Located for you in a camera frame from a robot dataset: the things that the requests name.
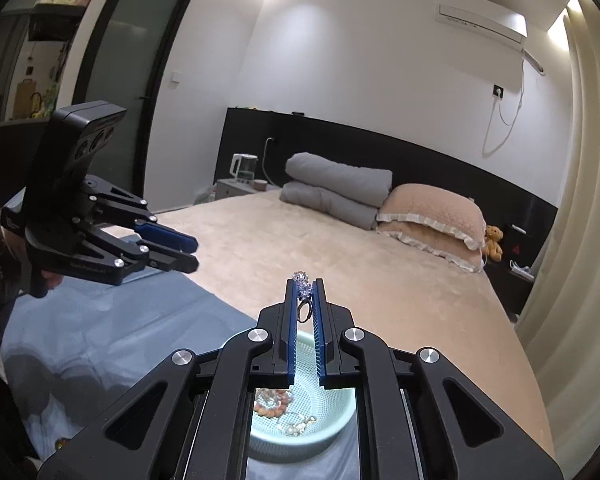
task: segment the blue cloth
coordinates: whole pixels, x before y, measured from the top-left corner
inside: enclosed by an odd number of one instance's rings
[[[177,348],[220,348],[255,325],[179,272],[146,269],[111,286],[65,278],[15,305],[0,352],[42,460]]]

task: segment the curtain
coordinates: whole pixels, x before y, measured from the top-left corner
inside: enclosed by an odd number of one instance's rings
[[[573,76],[568,179],[516,326],[566,480],[600,444],[600,12],[578,1],[582,12],[564,17]]]

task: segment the teddy bear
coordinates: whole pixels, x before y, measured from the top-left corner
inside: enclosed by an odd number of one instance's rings
[[[502,248],[498,242],[502,240],[503,236],[502,231],[496,226],[487,225],[482,253],[490,257],[494,262],[499,262],[502,259]]]

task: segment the white air conditioner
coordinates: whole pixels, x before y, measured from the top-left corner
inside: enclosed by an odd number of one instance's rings
[[[522,51],[526,21],[522,14],[487,0],[434,0],[436,21],[465,28]]]

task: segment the black pants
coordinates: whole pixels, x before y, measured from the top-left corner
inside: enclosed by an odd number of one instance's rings
[[[0,480],[34,479],[36,468],[27,456],[38,458],[11,391],[0,378]]]

